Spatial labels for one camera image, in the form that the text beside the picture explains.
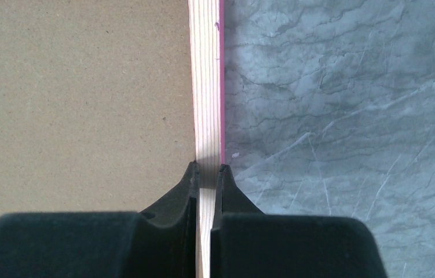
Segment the red wooden picture frame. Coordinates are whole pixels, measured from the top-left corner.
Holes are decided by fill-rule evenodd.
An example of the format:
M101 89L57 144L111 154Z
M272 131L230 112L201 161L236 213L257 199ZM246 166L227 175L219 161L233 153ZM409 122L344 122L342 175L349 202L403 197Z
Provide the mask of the red wooden picture frame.
M224 155L224 2L190 0L195 155L199 165L197 277L210 277L211 228Z

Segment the brown cardboard backing board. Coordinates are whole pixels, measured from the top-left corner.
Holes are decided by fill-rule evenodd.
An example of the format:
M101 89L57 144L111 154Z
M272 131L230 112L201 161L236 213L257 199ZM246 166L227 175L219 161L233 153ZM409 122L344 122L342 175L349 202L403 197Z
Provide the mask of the brown cardboard backing board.
M0 216L142 210L194 158L186 1L0 1Z

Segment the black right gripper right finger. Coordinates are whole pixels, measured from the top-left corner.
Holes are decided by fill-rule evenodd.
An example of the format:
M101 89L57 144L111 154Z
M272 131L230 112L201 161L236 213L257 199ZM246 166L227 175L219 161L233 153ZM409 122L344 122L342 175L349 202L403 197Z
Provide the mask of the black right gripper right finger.
M349 217L263 213L218 173L211 277L386 277L370 230Z

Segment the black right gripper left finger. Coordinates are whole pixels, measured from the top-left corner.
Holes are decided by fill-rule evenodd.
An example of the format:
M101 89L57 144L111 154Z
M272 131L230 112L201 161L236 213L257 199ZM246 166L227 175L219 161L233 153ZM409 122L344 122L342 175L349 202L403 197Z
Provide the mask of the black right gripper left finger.
M142 211L0 216L0 277L195 277L199 166Z

